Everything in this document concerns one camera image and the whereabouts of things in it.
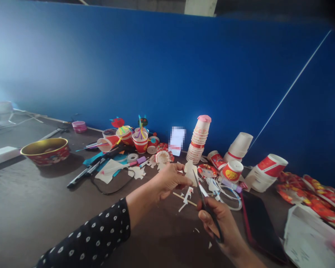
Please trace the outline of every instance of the red phone case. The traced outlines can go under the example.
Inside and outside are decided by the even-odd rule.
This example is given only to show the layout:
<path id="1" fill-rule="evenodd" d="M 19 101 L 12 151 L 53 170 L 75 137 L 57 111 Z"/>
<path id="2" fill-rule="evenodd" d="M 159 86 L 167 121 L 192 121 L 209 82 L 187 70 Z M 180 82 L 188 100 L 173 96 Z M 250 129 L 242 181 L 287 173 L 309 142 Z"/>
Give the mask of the red phone case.
<path id="1" fill-rule="evenodd" d="M 251 246 L 254 247 L 255 249 L 259 250 L 259 251 L 262 251 L 263 253 L 266 253 L 268 256 L 272 257 L 273 259 L 277 260 L 278 262 L 281 262 L 283 264 L 288 264 L 289 263 L 289 259 L 288 259 L 288 256 L 287 256 L 287 254 L 285 252 L 284 252 L 284 255 L 285 255 L 287 261 L 281 260 L 277 256 L 275 256 L 275 255 L 271 254 L 270 252 L 266 251 L 264 248 L 262 248 L 262 247 L 260 247 L 258 245 L 258 243 L 257 243 L 256 240 L 254 240 L 254 238 L 252 236 L 252 233 L 251 233 L 251 228 L 249 226 L 248 216 L 247 216 L 247 212 L 245 210 L 245 202 L 243 200 L 243 194 L 242 193 L 240 194 L 240 197 L 241 197 L 241 200 L 242 200 L 243 216 L 245 218 L 245 223 L 246 223 L 247 237 L 248 237 L 248 241 L 250 242 Z"/>

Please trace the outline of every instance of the sleeve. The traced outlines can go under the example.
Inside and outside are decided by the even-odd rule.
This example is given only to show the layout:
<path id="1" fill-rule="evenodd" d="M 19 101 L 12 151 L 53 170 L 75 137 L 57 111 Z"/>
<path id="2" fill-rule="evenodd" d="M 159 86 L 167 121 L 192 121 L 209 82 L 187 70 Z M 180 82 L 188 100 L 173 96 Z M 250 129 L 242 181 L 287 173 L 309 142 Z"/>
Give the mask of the sleeve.
<path id="1" fill-rule="evenodd" d="M 49 249 L 36 268 L 100 267 L 129 237 L 129 212 L 122 198 Z"/>

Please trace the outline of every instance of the power strip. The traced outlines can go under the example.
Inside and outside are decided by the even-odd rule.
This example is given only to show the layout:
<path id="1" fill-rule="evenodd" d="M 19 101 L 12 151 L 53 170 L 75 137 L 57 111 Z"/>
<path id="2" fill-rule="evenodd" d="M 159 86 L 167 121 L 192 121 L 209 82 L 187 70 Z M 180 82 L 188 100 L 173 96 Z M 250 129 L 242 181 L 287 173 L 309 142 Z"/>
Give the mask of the power strip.
<path id="1" fill-rule="evenodd" d="M 18 148 L 11 146 L 0 148 L 0 163 L 10 160 L 11 158 L 14 158 L 19 155 L 20 155 L 20 149 Z"/>

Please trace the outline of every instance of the tape roll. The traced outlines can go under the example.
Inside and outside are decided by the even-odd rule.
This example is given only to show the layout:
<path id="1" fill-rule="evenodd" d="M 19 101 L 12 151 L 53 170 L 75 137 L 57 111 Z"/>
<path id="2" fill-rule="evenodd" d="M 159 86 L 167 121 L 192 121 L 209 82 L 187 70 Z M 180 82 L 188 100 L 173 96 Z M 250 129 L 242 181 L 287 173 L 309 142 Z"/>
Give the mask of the tape roll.
<path id="1" fill-rule="evenodd" d="M 135 153 L 129 154 L 127 157 L 128 163 L 132 163 L 138 160 L 138 157 L 139 157 L 138 154 L 135 154 Z"/>

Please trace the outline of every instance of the gold bowl rim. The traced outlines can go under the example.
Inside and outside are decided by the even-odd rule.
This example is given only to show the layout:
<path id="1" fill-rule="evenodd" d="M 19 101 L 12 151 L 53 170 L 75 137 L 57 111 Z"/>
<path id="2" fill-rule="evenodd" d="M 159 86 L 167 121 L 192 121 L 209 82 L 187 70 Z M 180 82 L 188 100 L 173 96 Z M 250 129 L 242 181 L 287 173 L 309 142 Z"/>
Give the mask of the gold bowl rim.
<path id="1" fill-rule="evenodd" d="M 25 153 L 22 152 L 22 150 L 25 149 L 26 147 L 28 147 L 28 146 L 30 146 L 30 145 L 32 145 L 32 144 L 34 144 L 34 143 L 38 143 L 38 142 L 44 141 L 44 140 L 35 141 L 35 142 L 32 142 L 32 143 L 30 143 L 30 144 L 28 144 L 28 145 L 22 147 L 22 149 L 20 150 L 20 154 L 22 154 L 22 155 L 24 155 L 24 156 L 39 156 L 39 155 L 44 155 L 44 154 L 53 153 L 53 152 L 56 152 L 56 151 L 58 151 L 58 150 L 61 150 L 62 148 L 64 148 L 64 147 L 67 146 L 67 144 L 68 144 L 68 140 L 65 139 L 65 138 L 52 138 L 52 139 L 65 140 L 66 143 L 65 143 L 62 147 L 60 147 L 60 148 L 58 148 L 58 149 L 56 149 L 56 150 L 49 151 L 49 152 L 45 152 L 45 153 L 40 153 L 40 154 L 25 154 Z"/>

